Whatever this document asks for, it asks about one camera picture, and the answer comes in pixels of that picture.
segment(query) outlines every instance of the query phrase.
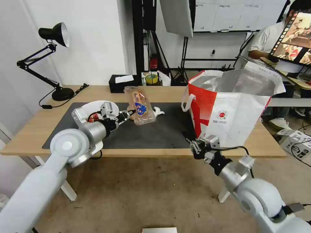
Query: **table leg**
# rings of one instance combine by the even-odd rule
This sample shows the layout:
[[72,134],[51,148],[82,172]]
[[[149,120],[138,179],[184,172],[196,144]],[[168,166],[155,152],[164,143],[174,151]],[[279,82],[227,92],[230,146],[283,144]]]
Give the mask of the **table leg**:
[[218,195],[218,200],[220,203],[224,203],[227,197],[230,195],[226,187],[223,187],[220,194]]
[[[35,157],[41,165],[45,164],[45,161],[40,156]],[[61,186],[61,189],[71,201],[75,201],[75,199],[77,198],[77,194],[66,180],[64,184]]]

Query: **lamp base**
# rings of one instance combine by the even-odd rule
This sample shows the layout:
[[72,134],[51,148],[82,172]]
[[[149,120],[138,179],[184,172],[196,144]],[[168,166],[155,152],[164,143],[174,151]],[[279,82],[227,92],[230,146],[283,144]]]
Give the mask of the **lamp base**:
[[55,101],[69,100],[75,95],[75,92],[70,88],[57,88],[52,93],[52,99]]

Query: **beige floor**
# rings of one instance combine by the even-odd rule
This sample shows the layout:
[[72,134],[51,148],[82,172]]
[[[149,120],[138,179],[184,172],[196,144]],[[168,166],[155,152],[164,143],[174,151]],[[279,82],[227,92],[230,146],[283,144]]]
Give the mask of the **beige floor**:
[[[289,120],[293,128],[300,127],[301,122]],[[274,184],[288,204],[311,203],[310,174],[311,168],[292,157],[256,160],[254,167],[255,177]],[[218,203],[223,183],[203,161],[102,158],[69,169],[68,181],[77,200],[70,202],[59,191],[36,225],[40,233],[140,233],[144,227],[260,232],[233,197]],[[298,216],[311,220],[311,207]]]

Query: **monitor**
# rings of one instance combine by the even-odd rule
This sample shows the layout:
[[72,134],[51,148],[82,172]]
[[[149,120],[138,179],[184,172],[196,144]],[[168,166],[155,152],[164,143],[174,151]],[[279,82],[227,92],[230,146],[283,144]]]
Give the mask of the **monitor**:
[[294,13],[270,55],[282,61],[311,66],[311,13]]

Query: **blue label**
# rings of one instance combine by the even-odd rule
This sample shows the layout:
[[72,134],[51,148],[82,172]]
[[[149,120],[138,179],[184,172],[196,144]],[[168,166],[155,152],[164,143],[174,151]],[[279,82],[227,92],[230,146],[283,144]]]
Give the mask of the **blue label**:
[[146,105],[142,105],[140,103],[135,103],[135,106],[136,106],[136,110],[137,110],[137,113],[138,115],[144,115],[145,112],[147,112],[147,108],[146,108]]

